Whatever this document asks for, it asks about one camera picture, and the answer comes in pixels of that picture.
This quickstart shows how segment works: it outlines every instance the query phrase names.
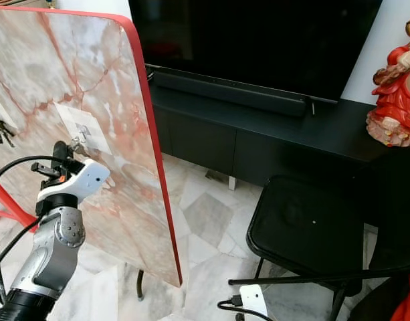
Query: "red table frame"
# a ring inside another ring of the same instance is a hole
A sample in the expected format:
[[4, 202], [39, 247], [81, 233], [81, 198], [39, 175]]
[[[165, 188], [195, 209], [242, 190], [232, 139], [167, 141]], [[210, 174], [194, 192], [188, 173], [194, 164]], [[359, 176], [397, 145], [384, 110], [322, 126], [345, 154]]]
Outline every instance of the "red table frame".
[[[26, 213], [10, 196], [9, 193], [0, 185], [0, 203], [6, 208], [7, 211], [0, 211], [0, 216], [14, 219], [24, 227], [33, 223], [37, 218], [33, 215]], [[31, 229], [31, 232], [35, 232], [37, 227]]]

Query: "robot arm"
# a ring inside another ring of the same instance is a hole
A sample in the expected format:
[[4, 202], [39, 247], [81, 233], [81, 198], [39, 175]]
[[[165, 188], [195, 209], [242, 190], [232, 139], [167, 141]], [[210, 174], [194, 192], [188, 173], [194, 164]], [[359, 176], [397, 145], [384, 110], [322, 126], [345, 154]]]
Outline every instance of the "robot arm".
[[47, 168], [35, 163], [31, 168], [49, 177], [41, 183], [37, 198], [36, 212], [42, 218], [31, 254], [0, 309], [1, 321], [45, 321], [76, 270], [86, 237], [78, 204], [100, 188], [110, 171], [92, 159], [83, 163], [67, 159], [68, 165], [52, 163]]

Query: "marble-pattern board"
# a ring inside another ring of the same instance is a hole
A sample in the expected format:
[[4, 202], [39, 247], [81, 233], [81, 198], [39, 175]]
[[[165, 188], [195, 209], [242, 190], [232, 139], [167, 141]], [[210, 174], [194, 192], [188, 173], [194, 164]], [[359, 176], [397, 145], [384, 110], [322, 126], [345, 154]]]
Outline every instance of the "marble-pattern board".
[[[0, 7], [0, 118], [15, 133], [14, 148], [0, 144], [0, 168], [78, 137], [111, 170], [80, 205], [87, 242], [181, 285], [142, 52], [127, 18]], [[24, 165], [1, 184], [33, 213], [42, 179]]]

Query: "cabinet door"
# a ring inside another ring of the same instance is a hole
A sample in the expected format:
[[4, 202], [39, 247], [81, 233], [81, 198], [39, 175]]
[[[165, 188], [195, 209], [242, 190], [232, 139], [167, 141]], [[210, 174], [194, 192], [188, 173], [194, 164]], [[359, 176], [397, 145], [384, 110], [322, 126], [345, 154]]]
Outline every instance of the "cabinet door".
[[169, 121], [173, 156], [231, 175], [235, 129], [179, 114]]
[[233, 176], [260, 186], [274, 175], [336, 181], [351, 177], [360, 166], [321, 150], [237, 131]]
[[153, 108], [154, 118], [159, 136], [160, 150], [166, 154], [172, 155], [171, 134], [169, 132], [168, 115], [160, 108]]

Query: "chair seat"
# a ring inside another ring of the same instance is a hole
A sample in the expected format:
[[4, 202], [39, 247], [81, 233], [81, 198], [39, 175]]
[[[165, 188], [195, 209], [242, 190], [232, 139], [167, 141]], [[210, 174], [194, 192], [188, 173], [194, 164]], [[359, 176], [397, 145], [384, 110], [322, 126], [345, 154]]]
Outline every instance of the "chair seat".
[[363, 221], [346, 195], [274, 177], [263, 190], [247, 232], [260, 257], [300, 275], [363, 269]]

